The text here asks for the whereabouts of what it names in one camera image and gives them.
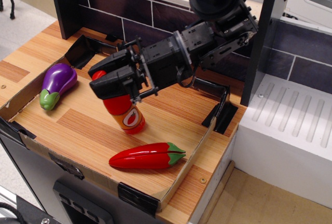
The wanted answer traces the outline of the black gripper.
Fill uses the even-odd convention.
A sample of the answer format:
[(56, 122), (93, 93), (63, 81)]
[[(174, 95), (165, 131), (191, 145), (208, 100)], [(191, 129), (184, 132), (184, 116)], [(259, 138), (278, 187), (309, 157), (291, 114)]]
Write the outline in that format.
[(137, 37), (118, 45), (118, 50), (88, 71), (90, 77), (99, 71), (106, 72), (90, 82), (91, 89), (102, 100), (129, 94), (135, 104), (193, 76), (191, 58), (179, 31), (145, 48)]

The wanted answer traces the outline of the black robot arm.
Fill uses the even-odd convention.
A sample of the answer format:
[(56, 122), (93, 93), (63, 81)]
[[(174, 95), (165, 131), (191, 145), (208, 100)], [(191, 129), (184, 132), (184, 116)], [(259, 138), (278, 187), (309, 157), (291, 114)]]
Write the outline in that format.
[(199, 20), (183, 31), (142, 47), (140, 38), (92, 66), (90, 87), (102, 99), (127, 95), (136, 103), (173, 84), (194, 78), (241, 48), (258, 31), (246, 0), (189, 0)]

